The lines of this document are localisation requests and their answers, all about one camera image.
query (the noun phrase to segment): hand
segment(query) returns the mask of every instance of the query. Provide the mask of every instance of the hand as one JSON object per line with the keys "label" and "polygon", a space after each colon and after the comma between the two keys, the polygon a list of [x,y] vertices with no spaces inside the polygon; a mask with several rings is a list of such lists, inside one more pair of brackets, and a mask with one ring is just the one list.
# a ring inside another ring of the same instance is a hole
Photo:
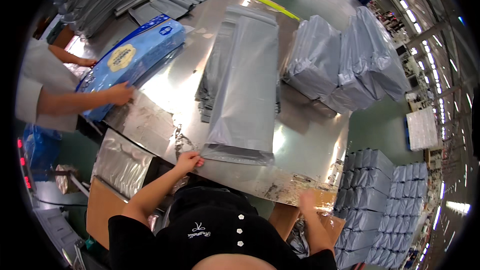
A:
{"label": "hand", "polygon": [[300,208],[300,212],[304,215],[307,213],[316,212],[315,194],[312,189],[308,189],[300,195],[298,208]]}
{"label": "hand", "polygon": [[88,58],[79,58],[77,65],[85,67],[93,67],[97,63],[97,60],[92,60]]}
{"label": "hand", "polygon": [[191,172],[195,166],[201,167],[204,162],[205,159],[200,156],[198,151],[188,151],[180,154],[175,168],[187,174],[187,172]]}
{"label": "hand", "polygon": [[104,91],[109,104],[124,105],[132,98],[134,87],[127,88],[127,84],[125,81]]}

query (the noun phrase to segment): yellow tape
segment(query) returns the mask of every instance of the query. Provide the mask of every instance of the yellow tape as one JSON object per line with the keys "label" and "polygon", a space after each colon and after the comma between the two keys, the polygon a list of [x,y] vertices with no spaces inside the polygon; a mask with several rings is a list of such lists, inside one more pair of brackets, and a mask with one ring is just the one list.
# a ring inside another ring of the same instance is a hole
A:
{"label": "yellow tape", "polygon": [[291,12],[289,12],[288,10],[286,10],[283,6],[278,5],[278,4],[276,4],[275,2],[273,2],[273,1],[270,1],[270,0],[258,0],[258,1],[260,1],[261,3],[264,3],[264,4],[266,4],[266,5],[274,8],[274,9],[276,9],[277,11],[279,11],[279,12],[281,12],[281,13],[289,16],[290,18],[293,18],[293,19],[296,19],[296,20],[300,21],[300,18],[299,18],[297,15],[292,14]]}

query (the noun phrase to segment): blue plastic bag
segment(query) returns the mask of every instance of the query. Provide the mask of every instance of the blue plastic bag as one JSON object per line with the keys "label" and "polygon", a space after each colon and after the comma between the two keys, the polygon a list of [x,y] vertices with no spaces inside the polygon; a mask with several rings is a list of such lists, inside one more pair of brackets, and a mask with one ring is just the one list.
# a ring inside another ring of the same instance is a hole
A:
{"label": "blue plastic bag", "polygon": [[60,153],[62,134],[28,123],[23,131],[23,148],[34,181],[47,181],[49,171]]}

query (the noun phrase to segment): forearm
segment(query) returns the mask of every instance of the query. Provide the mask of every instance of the forearm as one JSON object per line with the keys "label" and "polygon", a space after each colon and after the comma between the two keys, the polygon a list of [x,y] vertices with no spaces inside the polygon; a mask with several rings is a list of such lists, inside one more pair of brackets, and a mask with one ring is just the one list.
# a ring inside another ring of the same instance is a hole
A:
{"label": "forearm", "polygon": [[54,95],[42,89],[38,98],[37,114],[51,116],[80,114],[109,102],[111,100],[105,91]]}
{"label": "forearm", "polygon": [[49,45],[48,49],[63,63],[78,64],[80,60],[80,57],[77,57],[55,45]]}
{"label": "forearm", "polygon": [[320,222],[317,213],[314,210],[303,214],[307,222],[307,242],[310,247],[310,255],[320,252],[325,249],[333,251],[333,242],[328,235],[327,230]]}
{"label": "forearm", "polygon": [[175,183],[184,176],[183,171],[173,167],[173,169],[140,189],[123,208],[122,215],[136,219],[148,226],[148,216],[160,205]]}

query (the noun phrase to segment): black shirt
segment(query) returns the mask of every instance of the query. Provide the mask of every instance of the black shirt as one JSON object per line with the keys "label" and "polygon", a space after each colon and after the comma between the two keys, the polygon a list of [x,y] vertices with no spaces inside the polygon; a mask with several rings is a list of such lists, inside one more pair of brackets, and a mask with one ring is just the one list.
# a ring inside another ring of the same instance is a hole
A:
{"label": "black shirt", "polygon": [[201,206],[189,210],[153,235],[125,216],[108,221],[113,270],[191,269],[216,254],[244,254],[281,269],[336,270],[330,250],[300,259],[264,218],[240,210]]}

